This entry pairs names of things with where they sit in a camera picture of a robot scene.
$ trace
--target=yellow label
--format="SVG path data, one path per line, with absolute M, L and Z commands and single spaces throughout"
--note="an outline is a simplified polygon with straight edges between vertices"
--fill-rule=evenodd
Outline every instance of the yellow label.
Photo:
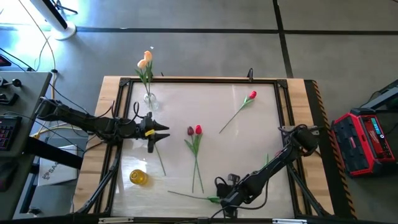
M 155 130 L 154 129 L 145 132 L 145 137 L 148 136 L 148 135 L 151 135 L 151 134 L 155 134 Z

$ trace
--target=red tulip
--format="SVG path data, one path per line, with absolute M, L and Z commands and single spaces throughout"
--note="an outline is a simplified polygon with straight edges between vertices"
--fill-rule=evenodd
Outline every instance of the red tulip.
M 188 130 L 187 130 L 187 133 L 188 133 L 189 136 L 191 136 L 195 132 L 193 131 L 193 128 L 191 126 L 189 126 Z
M 197 125 L 197 127 L 195 128 L 195 132 L 196 132 L 196 134 L 201 134 L 201 126 L 200 125 Z
M 250 99 L 254 99 L 256 96 L 257 96 L 257 92 L 253 91 L 253 92 L 250 93 L 249 98 Z

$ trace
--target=orange striped edge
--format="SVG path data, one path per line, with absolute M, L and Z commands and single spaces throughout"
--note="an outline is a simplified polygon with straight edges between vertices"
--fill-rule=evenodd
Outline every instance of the orange striped edge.
M 346 177 L 345 177 L 345 173 L 344 173 L 344 166 L 341 163 L 340 154 L 338 153 L 338 150 L 337 150 L 336 145 L 335 145 L 335 141 L 333 139 L 333 135 L 331 134 L 331 131 L 330 131 L 330 125 L 329 125 L 328 117 L 326 115 L 325 107 L 323 106 L 322 97 L 321 97 L 321 94 L 320 94 L 319 89 L 318 89 L 318 84 L 316 83 L 316 81 L 312 81 L 312 83 L 314 85 L 315 92 L 317 93 L 317 98 L 318 98 L 318 101 L 319 101 L 320 109 L 322 111 L 323 120 L 325 122 L 325 127 L 326 127 L 326 129 L 328 131 L 329 140 L 331 142 L 330 145 L 333 148 L 333 153 L 335 154 L 335 160 L 336 160 L 336 163 L 337 163 L 337 168 L 339 169 L 341 182 L 343 183 L 343 187 L 344 187 L 344 190 L 346 192 L 346 198 L 347 198 L 347 201 L 348 201 L 348 205 L 351 207 L 351 214 L 355 217 L 355 219 L 357 219 L 356 213 L 355 213 L 354 204 L 353 204 L 353 199 L 351 198 L 351 194 L 350 194 L 350 192 L 348 190 L 348 185 L 347 185 L 347 181 L 346 181 Z

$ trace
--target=keyboard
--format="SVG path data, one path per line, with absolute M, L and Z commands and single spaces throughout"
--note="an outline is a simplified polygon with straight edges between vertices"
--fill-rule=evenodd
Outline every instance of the keyboard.
M 1 151 L 10 151 L 12 141 L 21 126 L 21 121 L 20 116 L 0 116 L 0 154 Z

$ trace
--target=yellow cup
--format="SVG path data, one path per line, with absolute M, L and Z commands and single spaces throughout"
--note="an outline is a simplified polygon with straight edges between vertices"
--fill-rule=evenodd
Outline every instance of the yellow cup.
M 130 181 L 133 184 L 144 185 L 148 182 L 148 174 L 139 169 L 133 170 L 130 174 Z

